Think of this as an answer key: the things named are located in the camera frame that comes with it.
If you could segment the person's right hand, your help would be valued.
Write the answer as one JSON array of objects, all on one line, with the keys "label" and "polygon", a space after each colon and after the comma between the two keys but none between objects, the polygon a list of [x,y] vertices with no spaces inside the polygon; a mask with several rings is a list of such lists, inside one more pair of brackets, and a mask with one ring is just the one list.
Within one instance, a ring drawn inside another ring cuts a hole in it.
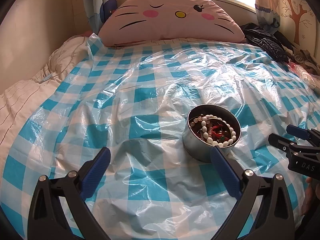
[{"label": "person's right hand", "polygon": [[303,201],[303,205],[300,211],[301,216],[305,215],[310,210],[310,207],[312,206],[312,202],[316,198],[318,199],[320,198],[319,183],[317,183],[315,189],[313,189],[312,182],[313,182],[313,179],[311,177],[306,178],[306,183],[308,184],[308,187],[305,190],[305,199]]}]

